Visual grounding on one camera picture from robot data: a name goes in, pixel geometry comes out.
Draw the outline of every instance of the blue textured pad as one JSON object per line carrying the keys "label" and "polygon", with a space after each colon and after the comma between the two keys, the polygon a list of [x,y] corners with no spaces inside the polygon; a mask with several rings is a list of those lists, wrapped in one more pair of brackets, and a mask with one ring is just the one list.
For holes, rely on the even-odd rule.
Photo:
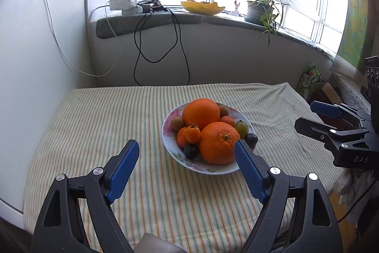
{"label": "blue textured pad", "polygon": [[268,198],[264,189],[264,178],[239,141],[237,141],[234,146],[234,157],[245,178],[251,195],[258,199],[260,203],[264,204]]}
{"label": "blue textured pad", "polygon": [[121,197],[139,156],[140,147],[134,141],[110,179],[109,192],[105,197],[109,204]]}
{"label": "blue textured pad", "polygon": [[325,115],[331,118],[342,116],[342,111],[335,105],[313,101],[310,104],[310,110],[316,114]]}

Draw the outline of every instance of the large orange fruit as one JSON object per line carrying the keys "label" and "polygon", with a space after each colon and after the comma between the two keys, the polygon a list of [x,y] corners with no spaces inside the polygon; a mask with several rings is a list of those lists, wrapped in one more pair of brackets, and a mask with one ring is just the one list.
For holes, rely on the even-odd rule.
{"label": "large orange fruit", "polygon": [[220,108],[210,99],[196,99],[187,104],[181,117],[185,125],[197,124],[200,130],[220,119]]}
{"label": "large orange fruit", "polygon": [[213,122],[201,132],[200,154],[209,164],[226,164],[234,161],[234,144],[239,133],[225,122]]}

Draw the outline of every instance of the windowsill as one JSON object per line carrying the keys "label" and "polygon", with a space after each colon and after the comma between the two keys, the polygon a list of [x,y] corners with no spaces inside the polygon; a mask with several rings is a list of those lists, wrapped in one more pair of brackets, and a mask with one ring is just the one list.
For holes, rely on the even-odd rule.
{"label": "windowsill", "polygon": [[[178,19],[178,22],[183,24],[200,24],[209,23],[218,26],[231,26],[239,27],[245,29],[252,29],[256,31],[264,31],[265,28],[260,25],[252,24],[246,22],[244,17],[236,17],[226,13],[220,13],[214,16],[191,14],[189,12],[182,11],[183,9],[171,8]],[[135,27],[141,20],[144,14],[136,15],[122,15],[121,11],[115,12],[109,16],[109,23],[111,24],[114,32],[117,36],[122,36],[126,34],[134,33]],[[151,15],[149,20],[144,25],[144,30],[149,28],[154,28],[163,25],[172,24],[172,17],[170,12],[156,12]],[[331,60],[334,60],[335,53],[326,47],[312,42],[309,38],[303,37],[291,30],[279,29],[277,32],[278,36],[282,36],[286,39],[295,41],[300,44],[305,44],[310,48],[316,48],[317,50],[323,52],[323,54]],[[113,38],[114,34],[109,28],[108,21],[106,18],[99,19],[96,22],[96,36],[99,39]]]}

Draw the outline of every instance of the wavy-edged yellow bowl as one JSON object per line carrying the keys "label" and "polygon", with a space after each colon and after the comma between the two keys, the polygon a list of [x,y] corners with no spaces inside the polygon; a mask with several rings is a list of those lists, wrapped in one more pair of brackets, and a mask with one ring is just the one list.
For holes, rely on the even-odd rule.
{"label": "wavy-edged yellow bowl", "polygon": [[181,6],[194,14],[215,15],[222,12],[225,7],[219,7],[217,2],[195,2],[194,0],[181,1]]}

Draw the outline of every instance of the floral plate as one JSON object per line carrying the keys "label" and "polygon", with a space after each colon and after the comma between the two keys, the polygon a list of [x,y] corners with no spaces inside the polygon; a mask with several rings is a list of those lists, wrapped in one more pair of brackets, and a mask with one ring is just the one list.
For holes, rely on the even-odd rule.
{"label": "floral plate", "polygon": [[[200,155],[193,160],[189,160],[186,158],[182,149],[176,143],[176,133],[171,128],[171,119],[173,119],[176,116],[181,116],[187,104],[188,103],[184,103],[182,105],[179,105],[177,108],[173,109],[164,120],[162,126],[162,139],[164,147],[166,147],[168,153],[185,168],[188,168],[191,171],[198,172],[201,174],[224,175],[239,170],[236,161],[224,165],[212,165],[205,162]],[[239,111],[235,110],[234,108],[228,105],[226,106],[229,108],[230,117],[234,118],[236,122],[239,120],[245,121],[249,126],[249,133],[255,133],[250,121],[244,115],[242,115]]]}

